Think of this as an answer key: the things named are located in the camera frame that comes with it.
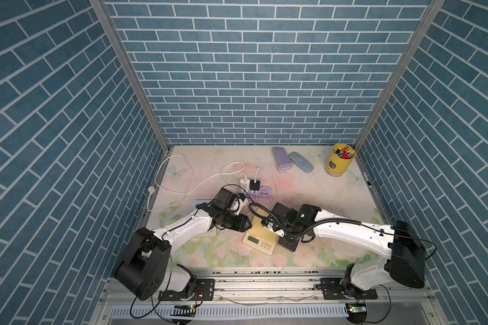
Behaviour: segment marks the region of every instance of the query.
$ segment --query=purple power strip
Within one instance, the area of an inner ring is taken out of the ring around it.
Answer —
[[[252,199],[256,200],[258,197],[259,199],[266,199],[268,200],[269,197],[271,197],[271,190],[269,188],[260,188],[258,192],[253,193],[252,191],[248,191],[249,196],[251,196]]]

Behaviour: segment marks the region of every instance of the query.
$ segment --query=mounting plate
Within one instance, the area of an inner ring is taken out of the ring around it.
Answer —
[[[196,279],[195,287],[202,289],[202,292],[204,293],[204,301],[213,300],[215,279]],[[171,290],[159,292],[159,300],[160,301],[184,301],[181,300],[180,294],[178,292],[171,291]],[[186,301],[195,301],[195,295],[191,296]]]
[[[316,286],[316,289],[321,289],[323,298],[325,300],[341,300],[350,299],[343,293],[343,287],[340,284],[341,278],[321,278],[321,284]],[[365,300],[377,299],[377,293],[374,288],[363,291],[363,298]]]

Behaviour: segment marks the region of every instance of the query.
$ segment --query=purple pencil case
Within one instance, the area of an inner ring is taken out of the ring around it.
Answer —
[[[284,172],[293,166],[287,151],[283,147],[273,147],[273,156],[279,172]]]

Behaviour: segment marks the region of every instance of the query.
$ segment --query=aluminum frame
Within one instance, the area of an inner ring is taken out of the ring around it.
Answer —
[[[431,0],[352,147],[359,151],[446,0]]]
[[[132,87],[134,94],[136,94],[137,100],[139,101],[139,104],[141,105],[141,108],[143,109],[143,112],[145,113],[153,132],[156,134],[159,144],[163,148],[164,154],[168,154],[170,146],[164,137],[161,127],[157,122],[156,115],[153,113],[150,102],[148,101],[148,97],[143,90],[141,81],[136,74],[134,66],[130,61],[125,47],[123,46],[121,38],[117,33],[116,26],[114,25],[114,21],[110,16],[107,5],[105,4],[104,0],[90,0],[89,2],[91,3],[92,9],[98,17],[98,21],[112,46],[112,50],[114,50],[114,53],[121,64],[121,68],[123,68],[125,75],[130,82],[130,86]]]
[[[320,283],[320,278],[344,276],[344,270],[329,270],[314,267],[311,270],[301,267],[274,267],[264,271],[262,268],[194,268],[191,270],[199,278],[215,279],[214,300],[204,304],[224,305],[228,300],[245,304],[286,303],[286,304],[328,304],[346,303],[354,300],[323,299],[320,290],[314,286]],[[443,325],[445,318],[437,305],[435,296],[429,287],[410,289],[394,282],[387,285],[393,303],[417,302],[421,303],[427,312],[430,325]],[[369,304],[386,303],[387,294],[383,287],[376,287],[378,299],[369,300]],[[99,299],[91,324],[106,325],[114,306],[129,305],[134,295],[115,278],[109,278],[107,285]],[[136,301],[134,305],[150,305],[150,301]]]

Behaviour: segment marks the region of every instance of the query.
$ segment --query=electrical plug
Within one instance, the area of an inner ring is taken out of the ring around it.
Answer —
[[[242,187],[243,189],[248,191],[249,190],[249,182],[250,182],[250,180],[244,175],[244,178],[240,179],[240,187]]]
[[[258,192],[260,190],[260,181],[259,180],[253,180],[251,184],[249,185],[249,189],[255,192]]]

